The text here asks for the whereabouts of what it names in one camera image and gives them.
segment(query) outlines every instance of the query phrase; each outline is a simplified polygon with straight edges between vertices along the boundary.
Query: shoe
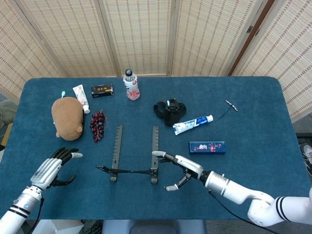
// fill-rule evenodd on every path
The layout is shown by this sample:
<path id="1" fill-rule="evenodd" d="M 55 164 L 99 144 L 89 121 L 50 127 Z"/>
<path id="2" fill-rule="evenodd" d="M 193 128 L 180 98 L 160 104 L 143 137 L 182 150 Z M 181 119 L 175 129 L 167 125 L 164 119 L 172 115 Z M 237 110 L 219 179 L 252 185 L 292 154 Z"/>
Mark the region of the shoe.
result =
<path id="1" fill-rule="evenodd" d="M 307 143 L 300 144 L 300 150 L 302 153 L 302 157 L 306 164 L 308 173 L 312 176 L 312 147 Z"/>

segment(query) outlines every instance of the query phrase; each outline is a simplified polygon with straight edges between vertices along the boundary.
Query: blue table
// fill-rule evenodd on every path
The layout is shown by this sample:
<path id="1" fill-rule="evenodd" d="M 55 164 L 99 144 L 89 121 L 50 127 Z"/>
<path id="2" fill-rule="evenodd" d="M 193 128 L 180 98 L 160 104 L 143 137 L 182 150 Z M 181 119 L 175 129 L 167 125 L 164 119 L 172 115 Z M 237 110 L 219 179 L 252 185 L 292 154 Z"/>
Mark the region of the blue table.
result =
<path id="1" fill-rule="evenodd" d="M 115 95 L 92 98 L 90 86 L 112 83 Z M 84 116 L 84 132 L 75 141 L 55 137 L 51 116 L 61 92 L 75 97 L 74 86 L 83 84 L 91 113 Z M 310 184 L 296 135 L 278 81 L 270 77 L 139 78 L 141 97 L 131 101 L 120 78 L 37 78 L 25 84 L 0 164 L 0 215 L 10 207 L 39 165 L 60 148 L 79 148 L 83 158 L 72 159 L 59 179 L 76 174 L 66 187 L 42 194 L 42 219 L 231 219 L 202 183 L 192 179 L 179 191 L 167 192 L 183 177 L 173 164 L 159 164 L 159 182 L 147 175 L 124 174 L 117 183 L 96 165 L 111 167 L 118 124 L 123 125 L 119 167 L 146 170 L 151 164 L 152 128 L 159 126 L 159 149 L 183 155 L 248 188 L 273 197 L 307 196 Z M 176 98 L 187 107 L 181 121 L 213 115 L 208 125 L 174 135 L 153 112 L 153 104 Z M 228 109 L 225 99 L 238 112 Z M 104 139 L 95 144 L 89 129 L 91 114 L 104 109 L 108 117 Z M 188 142 L 224 140 L 224 155 L 188 154 Z M 250 201 L 238 206 L 220 198 L 232 211 L 247 218 Z M 30 219 L 35 219 L 37 210 Z"/>

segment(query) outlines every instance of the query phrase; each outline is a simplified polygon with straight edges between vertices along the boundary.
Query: stuffed animal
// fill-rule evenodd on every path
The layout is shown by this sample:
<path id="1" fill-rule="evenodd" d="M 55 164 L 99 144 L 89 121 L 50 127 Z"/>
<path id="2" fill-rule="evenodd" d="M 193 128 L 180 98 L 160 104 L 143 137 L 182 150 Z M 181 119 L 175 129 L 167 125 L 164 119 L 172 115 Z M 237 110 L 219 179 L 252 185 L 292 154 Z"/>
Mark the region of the stuffed animal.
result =
<path id="1" fill-rule="evenodd" d="M 52 118 L 57 129 L 57 137 L 76 140 L 81 136 L 83 110 L 76 98 L 63 97 L 56 100 L 52 106 Z"/>

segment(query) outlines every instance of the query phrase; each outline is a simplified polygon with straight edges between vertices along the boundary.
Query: water bottle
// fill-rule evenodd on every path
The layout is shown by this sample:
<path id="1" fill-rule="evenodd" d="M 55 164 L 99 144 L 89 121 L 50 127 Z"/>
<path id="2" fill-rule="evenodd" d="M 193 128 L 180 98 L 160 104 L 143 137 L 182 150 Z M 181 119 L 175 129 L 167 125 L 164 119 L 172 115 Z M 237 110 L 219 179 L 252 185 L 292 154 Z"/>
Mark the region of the water bottle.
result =
<path id="1" fill-rule="evenodd" d="M 132 72 L 131 69 L 125 71 L 125 76 L 123 77 L 123 83 L 127 89 L 127 97 L 134 101 L 140 97 L 140 90 L 137 85 L 137 76 Z"/>

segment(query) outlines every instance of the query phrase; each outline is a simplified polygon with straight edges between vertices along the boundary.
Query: robotic arm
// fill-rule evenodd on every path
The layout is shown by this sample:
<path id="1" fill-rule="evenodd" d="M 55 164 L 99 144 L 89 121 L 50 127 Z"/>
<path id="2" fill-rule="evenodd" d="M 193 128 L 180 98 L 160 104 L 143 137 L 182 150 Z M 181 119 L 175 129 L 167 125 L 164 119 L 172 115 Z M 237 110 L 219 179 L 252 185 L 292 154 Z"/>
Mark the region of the robotic arm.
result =
<path id="1" fill-rule="evenodd" d="M 178 190 L 192 177 L 200 180 L 209 191 L 216 192 L 228 200 L 242 204 L 251 198 L 248 218 L 258 226 L 268 227 L 282 221 L 312 225 L 312 188 L 309 197 L 280 196 L 276 199 L 256 190 L 248 189 L 183 156 L 170 155 L 164 151 L 153 151 L 153 155 L 162 158 L 160 162 L 172 162 L 183 169 L 185 176 L 179 183 L 166 187 L 167 191 Z"/>
<path id="2" fill-rule="evenodd" d="M 0 219 L 1 233 L 15 234 L 28 218 L 35 205 L 43 198 L 41 192 L 51 186 L 65 186 L 73 182 L 75 175 L 67 181 L 57 180 L 61 167 L 71 158 L 82 157 L 78 149 L 61 148 L 46 159 L 31 177 L 31 187 L 26 187 L 22 194 L 13 201 L 13 205 Z"/>

